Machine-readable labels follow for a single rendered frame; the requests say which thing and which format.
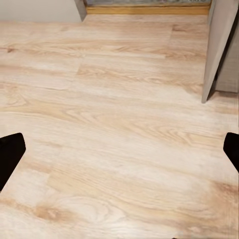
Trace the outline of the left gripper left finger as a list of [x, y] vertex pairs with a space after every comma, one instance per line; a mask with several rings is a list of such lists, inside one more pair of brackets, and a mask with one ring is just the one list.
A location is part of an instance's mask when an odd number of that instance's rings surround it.
[[0, 192], [26, 151], [21, 132], [0, 138]]

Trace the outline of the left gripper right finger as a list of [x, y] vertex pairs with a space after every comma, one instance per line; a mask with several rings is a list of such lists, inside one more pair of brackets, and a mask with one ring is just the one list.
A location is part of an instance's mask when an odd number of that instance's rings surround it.
[[239, 173], [239, 134], [228, 132], [223, 150]]

